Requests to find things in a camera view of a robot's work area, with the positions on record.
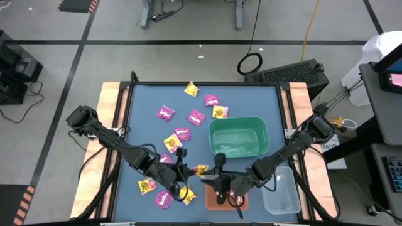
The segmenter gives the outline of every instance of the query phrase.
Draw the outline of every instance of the pink candy packet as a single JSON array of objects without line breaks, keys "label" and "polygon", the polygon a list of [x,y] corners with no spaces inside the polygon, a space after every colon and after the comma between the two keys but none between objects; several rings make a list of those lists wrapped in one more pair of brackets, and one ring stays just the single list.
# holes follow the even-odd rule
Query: pink candy packet
[{"label": "pink candy packet", "polygon": [[169,208],[173,197],[169,194],[168,191],[161,191],[156,195],[155,205],[159,206],[162,209]]},{"label": "pink candy packet", "polygon": [[204,96],[204,105],[205,106],[213,106],[213,105],[219,105],[220,100],[217,95],[205,95]]},{"label": "pink candy packet", "polygon": [[168,153],[161,154],[161,158],[159,159],[159,162],[175,164],[175,162],[172,160],[172,158],[169,156]]},{"label": "pink candy packet", "polygon": [[175,134],[181,141],[188,141],[190,139],[190,128],[184,127],[184,128],[176,128],[175,129]]},{"label": "pink candy packet", "polygon": [[200,126],[201,122],[204,121],[205,115],[197,110],[193,110],[187,119],[194,123],[196,126]]},{"label": "pink candy packet", "polygon": [[164,105],[161,107],[158,113],[156,113],[156,116],[165,121],[168,121],[173,116],[174,113],[175,113],[174,110],[171,110],[170,108]]}]

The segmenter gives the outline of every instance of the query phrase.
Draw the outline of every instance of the gray floor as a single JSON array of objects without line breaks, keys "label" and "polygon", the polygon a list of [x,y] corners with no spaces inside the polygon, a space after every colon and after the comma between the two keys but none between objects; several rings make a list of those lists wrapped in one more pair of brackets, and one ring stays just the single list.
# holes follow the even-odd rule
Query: gray floor
[{"label": "gray floor", "polygon": [[[89,40],[248,40],[251,37],[258,2],[249,0],[244,9],[244,29],[234,29],[234,5],[217,0],[184,0],[184,8],[164,21],[152,22],[142,30],[134,24],[141,17],[140,0],[102,0],[89,33]],[[310,31],[310,40],[368,40],[377,34],[361,0],[323,0]],[[15,40],[80,40],[88,14],[59,13],[60,0],[12,0],[0,11],[0,29]],[[165,10],[179,7],[179,0],[166,1]],[[384,31],[400,30],[399,0],[370,0]],[[265,1],[260,9],[256,40],[302,40],[315,0]],[[155,10],[160,11],[159,3]],[[25,121],[14,125],[0,119],[0,183],[28,184],[38,161],[58,100],[77,51],[77,45],[24,45],[44,64],[45,101],[34,107]],[[330,85],[320,101],[342,90],[340,80],[361,57],[362,46],[307,46],[306,58],[325,65]],[[84,153],[68,138],[65,118],[78,106],[96,107],[102,82],[128,80],[135,70],[142,81],[241,81],[236,72],[247,45],[87,45],[81,56],[62,117],[36,189],[26,223],[67,220],[70,216],[77,173]],[[254,45],[264,58],[263,69],[300,61],[300,45]],[[244,69],[255,62],[249,60]],[[21,106],[2,107],[20,118],[36,97]],[[372,117],[367,107],[353,107],[345,99],[327,118],[344,116],[362,124]],[[353,167],[353,156],[347,159]],[[387,215],[366,214],[370,204],[352,184],[330,175],[345,222],[392,225]]]}]

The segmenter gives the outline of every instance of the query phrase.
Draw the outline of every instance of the metal stand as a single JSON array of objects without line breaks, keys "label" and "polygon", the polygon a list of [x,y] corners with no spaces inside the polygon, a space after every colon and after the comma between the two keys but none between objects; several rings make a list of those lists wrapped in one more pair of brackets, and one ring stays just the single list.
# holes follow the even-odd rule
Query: metal stand
[{"label": "metal stand", "polygon": [[243,29],[243,6],[244,0],[236,0],[236,29]]},{"label": "metal stand", "polygon": [[143,0],[144,9],[141,17],[140,27],[146,28],[148,26],[148,20],[152,17],[153,3],[155,0]]}]

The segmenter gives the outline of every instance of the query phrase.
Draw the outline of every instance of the table leg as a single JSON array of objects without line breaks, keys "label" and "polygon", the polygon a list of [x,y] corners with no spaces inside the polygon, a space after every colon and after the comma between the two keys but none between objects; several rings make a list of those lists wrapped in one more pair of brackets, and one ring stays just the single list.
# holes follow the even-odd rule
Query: table leg
[{"label": "table leg", "polygon": [[375,117],[372,117],[363,125],[356,129],[357,137],[351,139],[345,143],[342,143],[323,153],[328,163],[341,159],[348,154],[352,154],[357,151],[374,144],[382,143],[383,136],[379,130],[378,123]]},{"label": "table leg", "polygon": [[243,29],[243,0],[236,0],[236,29]]},{"label": "table leg", "polygon": [[148,20],[152,17],[152,8],[153,8],[154,0],[143,0],[144,9],[143,15],[141,17],[141,22],[139,24],[140,27],[146,28],[148,26]]}]

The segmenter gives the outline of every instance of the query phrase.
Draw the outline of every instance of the black floor stripe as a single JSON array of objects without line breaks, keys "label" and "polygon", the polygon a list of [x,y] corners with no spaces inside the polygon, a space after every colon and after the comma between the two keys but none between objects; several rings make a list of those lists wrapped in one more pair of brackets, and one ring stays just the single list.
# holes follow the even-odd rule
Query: black floor stripe
[{"label": "black floor stripe", "polygon": [[[307,41],[307,45],[364,45],[366,40]],[[9,40],[7,44],[19,45],[250,45],[251,40]],[[303,40],[254,40],[254,45],[303,45]]]},{"label": "black floor stripe", "polygon": [[363,0],[363,2],[364,2],[364,5],[367,8],[367,11],[369,12],[369,15],[370,15],[370,18],[372,20],[372,23],[374,23],[374,27],[376,27],[377,33],[379,35],[384,33],[381,25],[379,24],[377,16],[376,16],[376,14],[374,13],[374,10],[371,7],[371,4],[370,4],[369,0]]},{"label": "black floor stripe", "polygon": [[95,11],[88,18],[87,25],[85,26],[84,33],[82,34],[80,45],[78,46],[77,52],[74,56],[74,59],[73,59],[73,62],[72,62],[71,68],[70,68],[70,71],[68,73],[68,76],[67,76],[67,79],[66,79],[63,91],[62,91],[62,95],[60,97],[60,100],[58,101],[55,115],[53,116],[52,123],[50,124],[50,128],[49,128],[48,134],[45,139],[45,143],[44,143],[44,145],[42,147],[42,151],[39,155],[39,160],[36,164],[35,170],[32,175],[30,185],[32,185],[34,187],[38,186],[39,179],[40,179],[40,176],[43,171],[43,167],[45,166],[45,162],[46,162],[50,147],[53,142],[53,138],[55,137],[58,123],[62,116],[62,112],[63,112],[64,105],[65,105],[65,102],[68,97],[68,93],[69,93],[71,85],[73,83],[75,72],[77,71],[77,67],[78,67],[78,64],[79,64],[81,56],[82,56],[82,52],[84,51],[84,47],[85,47],[84,41],[88,38],[90,27],[92,26],[92,23],[94,22],[96,11],[97,11],[97,7],[95,8]]}]

